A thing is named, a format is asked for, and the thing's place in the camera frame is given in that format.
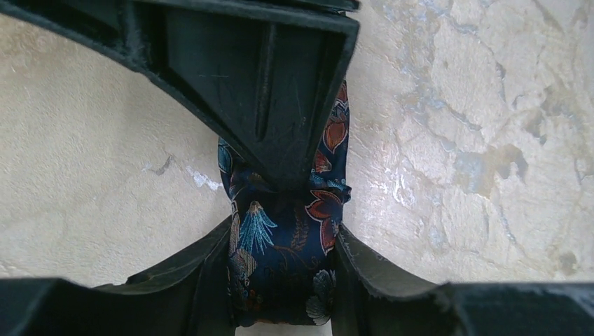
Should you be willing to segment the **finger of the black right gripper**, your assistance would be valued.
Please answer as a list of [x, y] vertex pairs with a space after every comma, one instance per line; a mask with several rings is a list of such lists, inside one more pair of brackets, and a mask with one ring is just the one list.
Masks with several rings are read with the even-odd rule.
[[358, 1], [2, 1], [141, 73], [267, 182], [308, 180], [354, 53]]

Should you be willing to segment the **navy floral tie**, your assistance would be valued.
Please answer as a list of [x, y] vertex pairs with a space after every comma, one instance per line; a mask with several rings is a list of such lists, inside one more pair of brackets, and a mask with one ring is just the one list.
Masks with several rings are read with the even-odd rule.
[[219, 170], [231, 205], [228, 292], [238, 326], [329, 321], [336, 289], [333, 249], [351, 198], [349, 127], [347, 86], [342, 85], [309, 181], [289, 191], [272, 188], [226, 141], [219, 141]]

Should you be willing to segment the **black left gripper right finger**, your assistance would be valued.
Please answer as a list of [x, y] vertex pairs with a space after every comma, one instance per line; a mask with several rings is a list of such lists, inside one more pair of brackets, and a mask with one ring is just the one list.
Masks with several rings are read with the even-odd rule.
[[342, 227], [334, 335], [592, 335], [591, 283], [432, 283]]

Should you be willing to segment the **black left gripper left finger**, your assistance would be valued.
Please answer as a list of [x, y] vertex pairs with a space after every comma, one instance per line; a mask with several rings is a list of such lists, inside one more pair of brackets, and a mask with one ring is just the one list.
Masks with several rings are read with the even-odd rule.
[[1, 281], [2, 335], [234, 335], [230, 220], [121, 285], [60, 278]]

